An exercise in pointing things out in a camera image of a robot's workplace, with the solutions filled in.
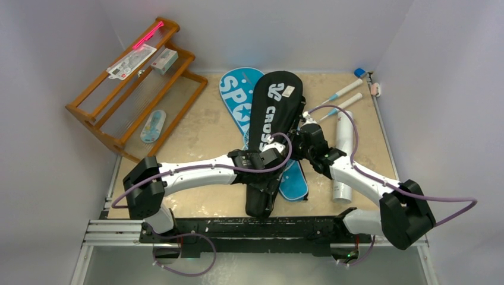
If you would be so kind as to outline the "black Crossway racket cover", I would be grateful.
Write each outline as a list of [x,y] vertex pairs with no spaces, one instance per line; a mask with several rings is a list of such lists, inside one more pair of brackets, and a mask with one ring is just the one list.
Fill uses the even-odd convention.
[[[266,139],[274,133],[287,134],[298,118],[303,100],[303,82],[289,71],[273,71],[262,76],[253,90],[248,149],[262,151]],[[247,186],[245,212],[258,219],[268,218],[277,194],[287,201],[302,201],[308,194],[304,172],[297,161],[290,160],[279,180],[268,182],[261,191]]]

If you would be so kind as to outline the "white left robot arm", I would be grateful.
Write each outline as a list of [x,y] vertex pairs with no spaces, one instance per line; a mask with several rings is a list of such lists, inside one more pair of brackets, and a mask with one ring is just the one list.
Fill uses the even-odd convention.
[[150,224],[161,242],[172,242],[177,227],[172,211],[162,209],[165,196],[206,185],[239,183],[259,188],[275,180],[287,157],[285,146],[278,143],[263,151],[233,150],[189,163],[159,163],[154,156],[145,157],[122,181],[129,217]]

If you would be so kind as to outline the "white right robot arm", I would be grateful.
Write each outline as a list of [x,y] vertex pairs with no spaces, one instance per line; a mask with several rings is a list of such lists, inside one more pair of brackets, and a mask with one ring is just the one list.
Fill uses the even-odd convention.
[[378,206],[377,211],[354,209],[341,214],[342,220],[333,227],[340,241],[347,242],[359,234],[383,236],[394,247],[405,250],[436,224],[418,183],[389,180],[352,162],[349,154],[328,145],[316,123],[292,133],[291,157],[308,160],[317,173],[350,186]]

